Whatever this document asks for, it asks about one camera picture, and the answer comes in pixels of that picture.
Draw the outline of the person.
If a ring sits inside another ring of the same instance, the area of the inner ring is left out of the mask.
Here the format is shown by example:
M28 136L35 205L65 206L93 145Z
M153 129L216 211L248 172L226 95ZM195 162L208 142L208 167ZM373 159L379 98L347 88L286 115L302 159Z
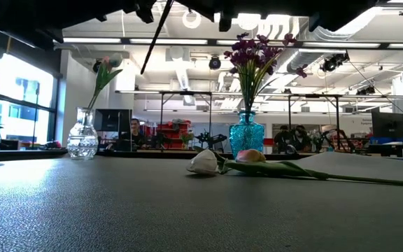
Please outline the person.
M297 125L292 133L292 145L296 151L309 152L311 150L311 138L303 125Z
M274 137L277 153L284 153L290 145L290 131L287 125L281 125L279 132Z
M132 118L130 132L122 133L121 138L129 139L137 148L145 149L147 148L146 138L144 137L144 135L142 135L142 133L140 133L139 126L139 120L136 118Z

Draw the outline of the black monitor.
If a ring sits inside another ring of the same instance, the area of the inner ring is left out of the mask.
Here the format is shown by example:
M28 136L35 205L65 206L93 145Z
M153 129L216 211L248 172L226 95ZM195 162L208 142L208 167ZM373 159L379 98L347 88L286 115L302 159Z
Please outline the black monitor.
M375 137L403 137L403 114L372 112L372 129Z
M114 139L113 134L117 133L118 138L130 140L131 137L132 110L130 109L97 109L95 111L94 128L98 140Z

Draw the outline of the magenta purple flower bunch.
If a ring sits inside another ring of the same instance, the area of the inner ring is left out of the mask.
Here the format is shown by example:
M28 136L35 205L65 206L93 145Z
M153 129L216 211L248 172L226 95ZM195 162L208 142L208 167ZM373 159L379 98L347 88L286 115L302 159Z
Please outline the magenta purple flower bunch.
M282 41L284 48L286 48L289 44L294 44L297 42L297 39L293 36L293 34L286 34L284 36L284 39ZM259 88L256 89L256 91L253 93L252 100L250 101L250 108L253 105L254 100L257 98L260 93L270 86L274 81L277 81L279 78L282 77L295 77L295 76L301 76L302 78L307 77L307 73L304 71L305 68L307 68L307 64L304 64L302 66L297 67L296 69L292 69L289 64L286 64L284 68L289 67L289 70L286 70L287 73L282 73L278 72L275 66L269 66L267 70L274 70L272 75L269 75L269 77L262 77L262 83L260 84Z

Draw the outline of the pink white tulip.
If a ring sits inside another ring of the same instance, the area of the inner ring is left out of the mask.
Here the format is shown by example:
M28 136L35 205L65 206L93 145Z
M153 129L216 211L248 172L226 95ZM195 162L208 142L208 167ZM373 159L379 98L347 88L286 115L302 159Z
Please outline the pink white tulip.
M270 163L266 161L266 158L261 152L254 149L239 151L235 161L225 160L222 167L224 169L234 169L245 174L262 174L270 177L309 177L323 181L328 179L339 179L403 186L403 181L399 180L327 174L324 172L304 169L293 162L285 160Z

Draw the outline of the black table mat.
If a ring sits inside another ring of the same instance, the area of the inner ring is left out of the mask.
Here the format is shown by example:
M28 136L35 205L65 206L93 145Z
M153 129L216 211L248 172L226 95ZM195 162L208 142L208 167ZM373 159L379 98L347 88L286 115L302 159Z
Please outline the black table mat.
M200 176L185 160L0 162L0 251L403 252L403 187Z

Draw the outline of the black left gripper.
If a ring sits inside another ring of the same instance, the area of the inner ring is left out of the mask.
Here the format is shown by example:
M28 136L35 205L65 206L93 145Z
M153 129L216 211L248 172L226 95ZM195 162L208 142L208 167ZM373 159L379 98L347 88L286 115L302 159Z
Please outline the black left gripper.
M64 42L64 28L103 22L131 6L132 0L0 0L0 32L35 48L52 48Z

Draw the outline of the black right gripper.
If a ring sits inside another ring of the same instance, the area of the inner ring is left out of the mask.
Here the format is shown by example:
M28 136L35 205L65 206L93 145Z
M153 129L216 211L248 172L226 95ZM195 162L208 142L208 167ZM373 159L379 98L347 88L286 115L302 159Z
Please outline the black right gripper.
M215 14L219 13L218 29L220 32L227 32L231 28L232 19L236 18L235 0L166 0L157 32L160 32L163 28L175 1L192 11L196 11L212 22L215 21ZM154 22L152 9L155 2L156 0L134 0L135 13L144 23Z

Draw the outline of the black ceiling light rail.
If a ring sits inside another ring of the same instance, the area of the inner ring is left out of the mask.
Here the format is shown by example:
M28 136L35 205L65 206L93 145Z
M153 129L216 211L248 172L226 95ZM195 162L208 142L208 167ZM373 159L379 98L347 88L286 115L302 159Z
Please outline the black ceiling light rail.
M85 44L85 45L135 45L149 46L151 38L90 38L90 37L65 37L63 44ZM214 38L158 38L155 42L158 46L232 46L236 43L234 39ZM288 45L292 48L314 48L314 49L351 49L351 50L403 50L403 43L400 42L355 42L355 41L297 41Z

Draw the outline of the blue glass vase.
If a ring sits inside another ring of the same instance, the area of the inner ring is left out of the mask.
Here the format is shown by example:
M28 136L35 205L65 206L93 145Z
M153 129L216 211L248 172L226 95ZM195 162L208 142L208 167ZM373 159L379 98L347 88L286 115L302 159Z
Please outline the blue glass vase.
M254 111L241 111L239 122L229 126L229 142L232 155L236 158L240 151L264 149L264 126L254 121Z

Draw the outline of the large window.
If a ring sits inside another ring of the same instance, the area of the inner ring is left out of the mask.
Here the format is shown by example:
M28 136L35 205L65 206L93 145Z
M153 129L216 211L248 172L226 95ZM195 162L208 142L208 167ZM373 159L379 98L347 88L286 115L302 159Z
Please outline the large window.
M12 55L0 58L0 141L34 148L55 140L57 79Z

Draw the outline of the black station frame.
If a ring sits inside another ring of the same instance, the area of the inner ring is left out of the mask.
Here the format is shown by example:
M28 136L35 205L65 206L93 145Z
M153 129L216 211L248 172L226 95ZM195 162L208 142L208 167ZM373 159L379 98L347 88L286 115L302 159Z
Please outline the black station frame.
M293 97L303 97L303 98L312 98L312 99L320 99L325 98L329 103L333 104L336 109L336 132L337 139L340 140L339 132L340 132L340 122L339 122L339 98L342 97L341 94L289 94L288 98L288 129L292 129L292 111L291 108L295 104L295 101L292 101Z
M212 92L205 92L205 91L192 91L192 90L179 90L179 91L169 91L169 90L162 90L162 91L157 91L157 90L132 90L132 91L116 91L116 93L120 94L146 94L146 95L160 95L160 125L159 129L157 132L162 133L163 132L163 115L164 115L164 105L174 96L174 95L179 95L179 96L199 96L202 99L205 100L205 102L208 104L209 110L209 122L208 122L208 136L211 136L211 128L212 128L212 101L213 101L213 93Z

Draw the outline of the black table frame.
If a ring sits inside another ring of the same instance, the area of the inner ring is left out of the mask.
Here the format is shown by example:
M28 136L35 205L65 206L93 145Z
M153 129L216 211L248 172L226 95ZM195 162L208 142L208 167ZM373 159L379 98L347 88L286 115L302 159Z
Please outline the black table frame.
M186 150L141 150L139 152L98 152L96 156L112 158L145 158L145 159L184 159L189 160L197 152ZM313 153L295 153L292 155L265 154L267 160L298 160L312 156ZM0 150L0 161L39 160L68 157L65 150Z

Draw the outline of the clear glass vase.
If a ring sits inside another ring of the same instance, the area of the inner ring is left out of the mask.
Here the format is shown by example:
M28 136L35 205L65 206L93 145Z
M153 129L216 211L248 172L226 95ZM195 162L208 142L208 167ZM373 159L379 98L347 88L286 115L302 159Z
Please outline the clear glass vase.
M76 123L69 131L66 148L73 160L91 160L99 145L94 128L94 109L77 107L76 111Z

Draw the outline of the red storage shelf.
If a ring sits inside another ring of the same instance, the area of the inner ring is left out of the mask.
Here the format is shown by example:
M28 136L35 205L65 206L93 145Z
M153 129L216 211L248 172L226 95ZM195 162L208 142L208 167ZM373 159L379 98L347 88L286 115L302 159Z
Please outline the red storage shelf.
M173 123L172 121L165 122L157 126L157 136L164 149L183 149L181 134L188 133L191 127L189 120L184 120L179 123Z

